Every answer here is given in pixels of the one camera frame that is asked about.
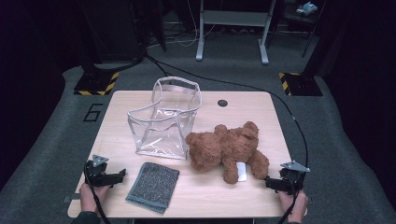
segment teddy bear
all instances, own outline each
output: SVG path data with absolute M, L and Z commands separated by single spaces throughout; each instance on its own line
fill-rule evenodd
M 252 121 L 234 129 L 219 124 L 213 133 L 189 133 L 185 140 L 190 147 L 191 166 L 198 172 L 206 172 L 222 163 L 224 181 L 236 184 L 236 163 L 241 161 L 251 166 L 255 178 L 264 179 L 268 175 L 269 161 L 257 149 L 259 128 Z

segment transparent bag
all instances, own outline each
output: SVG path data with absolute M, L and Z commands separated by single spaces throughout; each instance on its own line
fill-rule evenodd
M 192 131 L 201 103 L 197 83 L 181 77 L 158 79 L 151 104 L 128 112 L 136 153 L 186 160 L 185 137 Z

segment gray cloth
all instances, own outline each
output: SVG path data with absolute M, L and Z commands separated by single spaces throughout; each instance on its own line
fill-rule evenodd
M 145 162 L 125 200 L 163 214 L 171 201 L 178 174 L 178 170 Z

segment gray carpet floor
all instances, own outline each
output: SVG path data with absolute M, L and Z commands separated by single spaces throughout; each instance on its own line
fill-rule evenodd
M 268 49 L 270 63 L 262 65 L 259 35 L 218 35 L 205 42 L 204 59 L 195 61 L 197 42 L 189 47 L 168 43 L 148 48 L 156 60 L 188 71 L 163 65 L 170 75 L 198 82 L 202 91 L 256 91 L 253 86 L 280 97 L 298 120 L 309 150 L 304 188 L 311 201 L 304 223 L 394 223 L 395 211 L 373 171 L 361 160 L 345 135 L 337 106 L 321 77 L 316 81 L 321 97 L 287 96 L 279 72 L 302 72 L 315 42 L 301 57 L 305 39 L 277 34 Z M 121 64 L 100 65 L 105 68 Z M 34 146 L 0 193 L 0 223 L 70 223 L 67 209 L 88 159 L 108 103 L 114 91 L 151 90 L 164 76 L 153 62 L 145 59 L 120 72 L 112 92 L 106 96 L 79 96 L 73 89 L 83 71 L 80 67 L 64 72 L 64 94 Z M 279 99 L 273 97 L 276 113 L 291 157 L 304 163 L 304 142 L 295 122 Z M 84 122 L 92 104 L 100 111 L 97 121 Z M 256 218 L 256 223 L 277 223 L 279 217 Z M 133 223 L 114 219 L 112 223 Z

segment human hand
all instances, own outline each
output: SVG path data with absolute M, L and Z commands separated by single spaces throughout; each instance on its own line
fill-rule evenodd
M 103 187 L 94 187 L 93 190 L 95 191 L 96 196 L 99 198 L 100 204 L 105 201 L 105 197 L 107 194 L 108 189 L 110 186 L 103 186 Z M 92 191 L 90 186 L 86 183 L 81 185 L 79 189 L 80 194 L 80 204 L 81 204 L 81 211 L 82 212 L 94 212 L 97 214 L 97 206 L 95 199 L 93 198 Z
M 279 191 L 280 204 L 282 206 L 283 212 L 289 209 L 293 203 L 293 195 L 289 195 L 284 191 Z M 304 215 L 306 212 L 306 207 L 308 206 L 308 197 L 305 195 L 303 190 L 298 192 L 296 202 L 291 213 L 288 216 L 288 222 L 299 222 L 303 223 Z

